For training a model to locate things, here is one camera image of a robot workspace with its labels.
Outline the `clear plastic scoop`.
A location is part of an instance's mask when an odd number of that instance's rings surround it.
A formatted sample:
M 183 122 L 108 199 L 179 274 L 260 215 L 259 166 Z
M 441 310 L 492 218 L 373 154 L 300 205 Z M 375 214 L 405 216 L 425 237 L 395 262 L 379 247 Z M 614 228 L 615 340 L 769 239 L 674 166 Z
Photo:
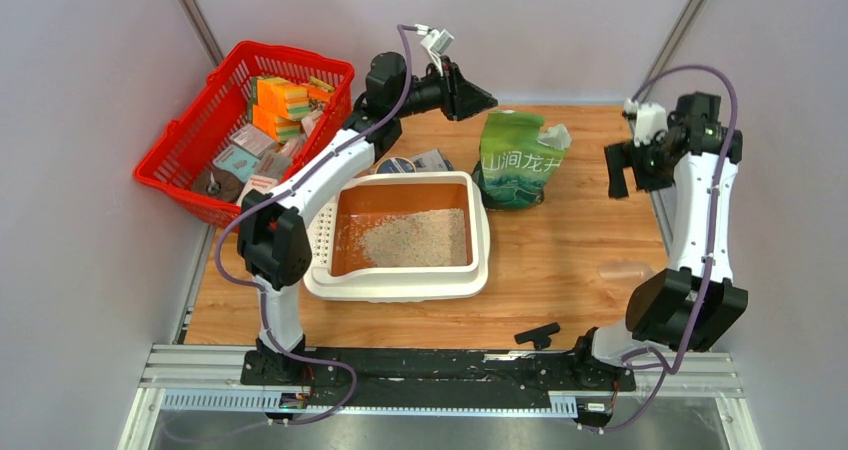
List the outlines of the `clear plastic scoop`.
M 597 273 L 606 281 L 641 283 L 653 277 L 656 271 L 643 261 L 610 261 L 601 263 Z

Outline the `green cat litter bag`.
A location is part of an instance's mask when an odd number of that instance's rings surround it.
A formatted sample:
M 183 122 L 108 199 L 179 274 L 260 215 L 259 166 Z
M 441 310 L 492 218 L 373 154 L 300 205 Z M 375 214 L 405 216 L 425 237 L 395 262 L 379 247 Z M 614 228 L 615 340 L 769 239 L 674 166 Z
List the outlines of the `green cat litter bag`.
M 544 187 L 560 168 L 572 137 L 563 124 L 513 110 L 487 116 L 472 171 L 483 205 L 491 210 L 523 210 L 541 204 Z

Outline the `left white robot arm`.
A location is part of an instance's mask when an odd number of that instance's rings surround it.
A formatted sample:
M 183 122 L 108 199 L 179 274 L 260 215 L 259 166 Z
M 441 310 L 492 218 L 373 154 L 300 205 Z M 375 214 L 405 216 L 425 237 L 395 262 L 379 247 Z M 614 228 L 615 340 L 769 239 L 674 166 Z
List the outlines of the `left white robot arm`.
M 463 121 L 497 106 L 497 98 L 466 79 L 447 56 L 414 76 L 407 57 L 375 56 L 365 91 L 330 143 L 290 179 L 267 194 L 250 192 L 237 222 L 237 252 L 258 290 L 261 330 L 257 351 L 279 383 L 291 385 L 316 363 L 303 350 L 297 297 L 312 262 L 307 228 L 321 208 L 357 174 L 383 157 L 402 134 L 401 119 L 440 110 Z

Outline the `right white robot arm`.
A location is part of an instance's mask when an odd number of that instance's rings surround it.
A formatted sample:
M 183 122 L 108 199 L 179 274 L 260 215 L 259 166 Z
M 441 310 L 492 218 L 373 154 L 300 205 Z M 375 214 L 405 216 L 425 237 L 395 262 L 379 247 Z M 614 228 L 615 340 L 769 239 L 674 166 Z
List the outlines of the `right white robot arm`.
M 706 352 L 747 308 L 728 250 L 744 137 L 720 123 L 720 104 L 717 95 L 695 92 L 671 111 L 635 99 L 623 105 L 633 136 L 604 150 L 609 196 L 628 196 L 624 176 L 632 170 L 640 191 L 674 188 L 676 210 L 666 268 L 633 291 L 621 320 L 577 340 L 570 374 L 583 388 L 598 387 L 651 351 Z

